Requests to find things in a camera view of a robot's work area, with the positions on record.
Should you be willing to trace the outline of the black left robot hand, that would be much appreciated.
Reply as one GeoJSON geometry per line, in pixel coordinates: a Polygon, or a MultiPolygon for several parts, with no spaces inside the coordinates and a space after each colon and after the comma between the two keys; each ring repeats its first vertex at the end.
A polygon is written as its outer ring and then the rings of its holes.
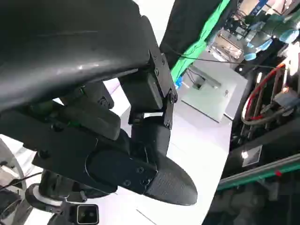
{"type": "Polygon", "coordinates": [[[0,132],[36,151],[34,165],[194,205],[193,180],[166,155],[177,99],[134,1],[1,1],[0,132]]]}

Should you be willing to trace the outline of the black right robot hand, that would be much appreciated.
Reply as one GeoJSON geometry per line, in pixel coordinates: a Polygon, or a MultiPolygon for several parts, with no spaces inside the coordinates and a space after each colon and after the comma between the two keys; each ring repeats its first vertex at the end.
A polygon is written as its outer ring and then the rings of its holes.
{"type": "Polygon", "coordinates": [[[116,190],[116,187],[108,191],[98,190],[47,170],[42,172],[41,182],[38,186],[42,197],[56,201],[66,199],[69,202],[80,203],[84,203],[88,199],[105,197],[116,190]]]}

